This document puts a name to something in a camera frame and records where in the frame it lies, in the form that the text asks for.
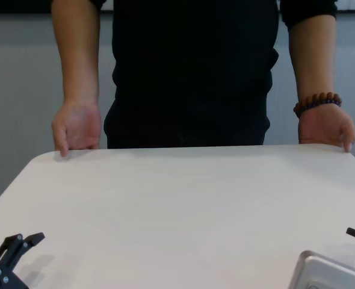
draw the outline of wooden bead bracelet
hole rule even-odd
[[[309,110],[310,108],[317,107],[322,104],[336,104],[337,106],[342,105],[342,99],[337,93],[329,92],[325,94],[322,92],[320,95],[314,94],[306,99],[302,99],[294,107],[294,112],[297,117],[300,117],[303,112]]]

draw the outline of person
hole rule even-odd
[[[103,3],[52,3],[64,89],[52,130],[62,156],[99,147]],[[334,92],[335,1],[282,0],[280,10],[298,100]],[[263,144],[278,25],[276,0],[115,0],[117,90],[104,123],[108,148]],[[300,143],[348,152],[355,141],[352,119],[335,104],[304,111],[298,127]]]

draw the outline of gray wall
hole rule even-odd
[[[51,120],[61,105],[61,68],[49,16],[0,16],[0,194],[38,154],[53,149]],[[355,15],[339,15],[336,88],[355,120]],[[295,81],[281,23],[274,87],[268,98],[271,129],[266,144],[297,143]],[[114,96],[111,17],[102,18],[100,107]],[[105,136],[101,140],[106,147]]]

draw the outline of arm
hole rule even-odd
[[[54,0],[52,18],[64,100],[97,102],[100,17],[96,7],[89,0]]]
[[[280,8],[289,28],[298,99],[334,92],[335,0],[282,0]],[[320,105],[302,113],[298,131],[300,143],[325,143],[349,152],[355,142],[351,117],[335,104]]]
[[[336,21],[320,15],[294,26],[289,32],[289,50],[299,100],[315,93],[333,92]]]
[[[64,89],[64,103],[53,119],[52,130],[55,150],[63,157],[70,149],[99,147],[99,8],[103,2],[54,0],[52,3]]]

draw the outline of man's left hand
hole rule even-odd
[[[335,104],[323,104],[300,116],[299,143],[324,143],[350,152],[355,142],[355,125],[351,117]]]

